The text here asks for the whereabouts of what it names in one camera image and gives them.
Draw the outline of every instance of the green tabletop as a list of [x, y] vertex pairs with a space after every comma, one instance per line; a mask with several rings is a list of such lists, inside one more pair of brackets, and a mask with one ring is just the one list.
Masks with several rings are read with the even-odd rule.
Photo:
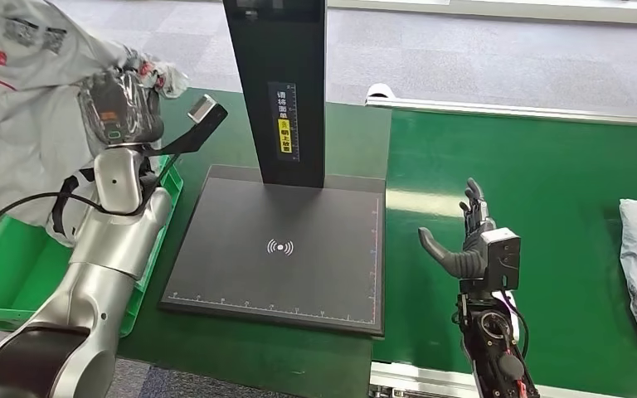
[[[372, 354], [369, 338], [158, 309], [209, 166], [257, 167], [242, 95], [206, 92], [226, 107], [229, 116], [199, 153], [183, 155], [177, 163], [184, 179], [182, 196], [135, 328], [121, 340], [119, 354], [297, 396], [364, 398]], [[166, 138], [191, 127], [185, 114], [200, 94], [190, 90], [163, 103]], [[390, 117], [390, 111], [383, 109], [328, 104], [326, 172], [384, 177]]]
[[374, 357], [469, 371], [450, 323], [458, 284], [421, 248], [462, 244], [467, 177], [522, 237], [516, 300], [540, 385], [637, 397], [637, 328], [619, 262], [619, 199], [637, 199], [637, 126], [394, 111], [387, 174], [386, 338]]

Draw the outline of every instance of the gray carpet floor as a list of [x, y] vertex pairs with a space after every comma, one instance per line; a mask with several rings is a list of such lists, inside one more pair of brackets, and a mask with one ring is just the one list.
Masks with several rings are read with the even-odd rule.
[[[195, 87], [241, 90], [218, 2], [55, 3], [86, 27], [177, 62]], [[635, 112], [637, 26], [329, 10], [328, 100], [361, 104], [376, 82], [408, 98]], [[278, 395], [121, 360], [109, 396]]]

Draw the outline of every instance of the black cable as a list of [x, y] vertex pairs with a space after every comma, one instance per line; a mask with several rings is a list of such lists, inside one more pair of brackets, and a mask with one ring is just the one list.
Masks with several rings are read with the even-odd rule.
[[528, 336], [529, 336], [528, 325], [526, 324], [526, 319], [523, 318], [523, 315], [518, 310], [518, 308], [516, 308], [516, 306], [514, 306], [511, 301], [509, 301], [509, 296], [507, 296], [507, 292], [505, 292], [504, 290], [501, 290], [501, 292], [502, 292], [502, 296], [504, 296], [504, 301], [506, 302], [507, 307], [509, 307], [509, 309], [511, 311], [514, 311], [514, 313], [517, 314], [519, 319], [521, 319], [521, 323], [523, 324], [523, 331], [526, 334], [524, 334], [524, 336], [523, 336], [523, 350], [521, 351], [521, 357], [523, 359], [526, 359], [526, 353], [528, 352]]
[[105, 212], [105, 209], [100, 204], [94, 203], [93, 201], [85, 197], [80, 197], [79, 195], [75, 195], [69, 192], [45, 192], [45, 193], [38, 193], [37, 195], [31, 195], [29, 197], [24, 197], [21, 200], [15, 201], [14, 203], [11, 203], [10, 205], [4, 207], [3, 209], [0, 210], [0, 218], [6, 213], [8, 213], [9, 211], [15, 209], [16, 207], [22, 204], [28, 203], [30, 201], [35, 201], [37, 199], [42, 199], [43, 197], [68, 197], [70, 199], [75, 199], [77, 201], [81, 201], [82, 203], [86, 205], [94, 207], [98, 211]]
[[[172, 168], [172, 166], [177, 161], [177, 159], [179, 159], [179, 155], [180, 155], [179, 153], [173, 155], [172, 158], [169, 159], [169, 161], [167, 163], [165, 163], [162, 171], [160, 171], [160, 173], [158, 174], [158, 179], [155, 180], [154, 187], [157, 187], [157, 186], [159, 186], [162, 183], [162, 180], [163, 180], [165, 174], [167, 174], [169, 172], [169, 169]], [[140, 214], [141, 212], [143, 212], [143, 210], [145, 209], [145, 205], [148, 204], [148, 201], [150, 200], [150, 197], [153, 195], [154, 192], [155, 192], [155, 190], [151, 189], [148, 192], [148, 195], [146, 195], [143, 198], [143, 200], [140, 202], [140, 205], [138, 206], [138, 208], [136, 208], [135, 210], [131, 211], [130, 213], [119, 213], [119, 212], [116, 212], [116, 211], [102, 211], [102, 212], [106, 213], [106, 214], [111, 214], [111, 215], [114, 215], [114, 216], [136, 216], [136, 215]]]
[[[158, 178], [155, 182], [155, 187], [157, 187], [158, 185], [160, 185], [160, 182], [162, 182], [163, 177], [165, 176], [165, 174], [167, 174], [167, 172], [169, 172], [169, 169], [172, 168], [172, 166], [174, 165], [174, 163], [177, 161], [177, 159], [179, 158], [179, 154], [174, 155], [169, 162], [167, 162], [165, 164], [165, 166], [163, 167], [162, 171], [158, 174]], [[151, 190], [150, 193], [142, 200], [142, 202], [140, 203], [140, 206], [138, 206], [137, 209], [135, 209], [134, 211], [130, 212], [130, 213], [116, 213], [113, 211], [106, 211], [106, 209], [104, 209], [103, 206], [101, 206], [98, 203], [95, 203], [93, 201], [91, 201], [90, 199], [87, 199], [85, 197], [81, 197], [79, 195], [75, 195], [73, 193], [69, 193], [69, 192], [45, 192], [45, 193], [38, 193], [36, 195], [31, 195], [29, 197], [24, 197], [21, 200], [15, 201], [14, 203], [11, 203], [10, 205], [4, 207], [3, 209], [0, 210], [0, 218], [5, 215], [6, 213], [8, 213], [9, 211], [15, 209], [16, 207], [23, 205], [25, 203], [28, 203], [30, 201], [35, 201], [37, 199], [42, 199], [44, 197], [67, 197], [70, 199], [74, 199], [76, 201], [80, 201], [88, 206], [94, 207], [97, 211], [104, 213], [104, 214], [111, 214], [114, 216], [135, 216], [138, 215], [144, 208], [145, 205], [148, 203], [148, 200], [150, 199], [150, 197], [153, 195], [154, 190]]]

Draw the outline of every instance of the black scanning stand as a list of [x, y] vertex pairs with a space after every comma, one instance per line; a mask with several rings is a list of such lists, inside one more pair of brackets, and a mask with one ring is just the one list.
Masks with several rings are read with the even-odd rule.
[[382, 179], [325, 176], [325, 0], [224, 0], [260, 169], [210, 168], [162, 308], [382, 336]]

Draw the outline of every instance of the yellow label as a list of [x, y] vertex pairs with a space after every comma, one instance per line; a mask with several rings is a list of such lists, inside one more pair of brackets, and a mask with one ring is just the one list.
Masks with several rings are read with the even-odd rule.
[[289, 121], [277, 119], [277, 125], [280, 127], [280, 152], [292, 153], [292, 134], [289, 129]]

